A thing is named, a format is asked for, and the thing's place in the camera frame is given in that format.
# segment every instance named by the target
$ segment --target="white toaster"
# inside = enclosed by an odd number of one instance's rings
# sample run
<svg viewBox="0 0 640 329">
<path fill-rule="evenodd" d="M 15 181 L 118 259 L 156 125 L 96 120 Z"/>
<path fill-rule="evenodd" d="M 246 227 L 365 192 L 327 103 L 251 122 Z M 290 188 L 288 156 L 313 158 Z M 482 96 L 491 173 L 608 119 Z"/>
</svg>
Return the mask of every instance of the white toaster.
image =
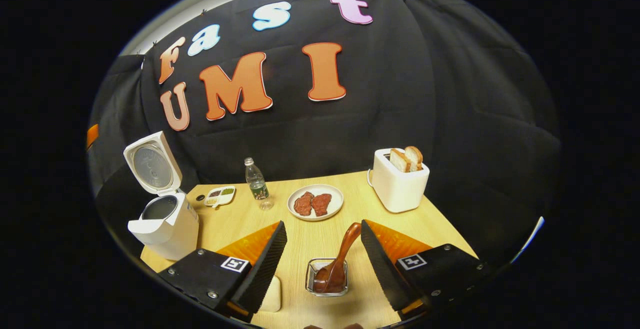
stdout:
<svg viewBox="0 0 640 329">
<path fill-rule="evenodd" d="M 391 148 L 378 149 L 373 155 L 373 177 L 369 185 L 391 213 L 401 213 L 418 208 L 425 194 L 429 168 L 422 163 L 422 170 L 401 172 L 389 160 Z"/>
</svg>

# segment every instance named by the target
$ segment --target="orange letter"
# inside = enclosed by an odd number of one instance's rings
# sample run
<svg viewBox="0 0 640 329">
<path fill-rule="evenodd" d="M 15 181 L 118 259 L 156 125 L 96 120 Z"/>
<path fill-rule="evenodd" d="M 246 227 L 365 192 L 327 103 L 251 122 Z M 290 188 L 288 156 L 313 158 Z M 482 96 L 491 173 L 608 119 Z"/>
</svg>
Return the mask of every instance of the orange letter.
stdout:
<svg viewBox="0 0 640 329">
<path fill-rule="evenodd" d="M 263 83 L 265 59 L 267 55 L 261 51 L 243 56 L 235 67 L 233 80 L 229 79 L 220 65 L 210 66 L 200 72 L 199 78 L 204 82 L 208 103 L 206 119 L 218 120 L 225 116 L 225 110 L 218 103 L 218 98 L 231 114 L 236 114 L 240 92 L 243 98 L 240 108 L 244 112 L 265 110 L 274 104 L 267 96 Z"/>
<path fill-rule="evenodd" d="M 335 101 L 347 95 L 345 87 L 338 82 L 336 54 L 342 50 L 343 47 L 334 42 L 316 42 L 302 47 L 302 53 L 311 60 L 313 88 L 308 96 L 312 101 Z"/>
<path fill-rule="evenodd" d="M 187 129 L 189 126 L 189 108 L 187 107 L 187 99 L 185 98 L 185 89 L 187 88 L 187 84 L 183 81 L 178 83 L 173 88 L 173 92 L 176 97 L 178 97 L 178 105 L 180 106 L 180 119 L 176 117 L 174 113 L 174 108 L 171 106 L 171 92 L 167 91 L 164 94 L 160 95 L 160 101 L 162 102 L 162 107 L 164 108 L 164 115 L 166 117 L 166 121 L 169 122 L 169 126 L 174 131 L 183 131 Z"/>
<path fill-rule="evenodd" d="M 171 63 L 178 60 L 178 47 L 182 44 L 185 44 L 185 37 L 176 40 L 160 55 L 160 80 L 158 80 L 158 84 L 164 83 L 174 73 L 174 67 L 171 66 Z"/>
</svg>

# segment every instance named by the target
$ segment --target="bottle label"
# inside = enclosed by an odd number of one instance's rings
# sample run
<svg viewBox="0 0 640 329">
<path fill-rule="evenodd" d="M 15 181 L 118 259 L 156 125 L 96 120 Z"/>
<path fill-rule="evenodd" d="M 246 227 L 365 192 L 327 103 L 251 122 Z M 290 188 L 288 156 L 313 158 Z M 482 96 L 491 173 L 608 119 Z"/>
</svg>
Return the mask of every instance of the bottle label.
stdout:
<svg viewBox="0 0 640 329">
<path fill-rule="evenodd" d="M 252 188 L 251 192 L 253 193 L 253 197 L 256 200 L 262 200 L 269 198 L 269 190 L 267 190 L 267 185 L 259 188 Z"/>
</svg>

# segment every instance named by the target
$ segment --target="pink letter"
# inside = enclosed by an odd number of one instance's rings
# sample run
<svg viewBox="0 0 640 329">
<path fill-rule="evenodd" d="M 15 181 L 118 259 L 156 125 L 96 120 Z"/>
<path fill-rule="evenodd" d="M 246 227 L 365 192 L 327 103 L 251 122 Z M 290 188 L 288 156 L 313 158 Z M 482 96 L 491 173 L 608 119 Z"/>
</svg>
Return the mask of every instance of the pink letter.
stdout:
<svg viewBox="0 0 640 329">
<path fill-rule="evenodd" d="M 340 7 L 340 14 L 347 22 L 362 25 L 373 22 L 373 17 L 371 17 L 371 15 L 362 15 L 360 12 L 359 7 L 367 8 L 369 6 L 365 1 L 331 0 L 331 3 L 338 4 L 338 7 Z"/>
</svg>

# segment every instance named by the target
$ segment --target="orange tape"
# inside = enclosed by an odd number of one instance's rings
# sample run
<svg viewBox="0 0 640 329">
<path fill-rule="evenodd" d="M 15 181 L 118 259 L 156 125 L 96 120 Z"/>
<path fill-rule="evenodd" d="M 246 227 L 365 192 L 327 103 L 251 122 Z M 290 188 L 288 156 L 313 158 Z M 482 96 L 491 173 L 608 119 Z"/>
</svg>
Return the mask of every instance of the orange tape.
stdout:
<svg viewBox="0 0 640 329">
<path fill-rule="evenodd" d="M 91 148 L 91 144 L 94 144 L 96 139 L 98 139 L 98 124 L 92 126 L 86 132 L 86 149 L 87 149 L 87 151 L 89 150 L 89 148 Z"/>
</svg>

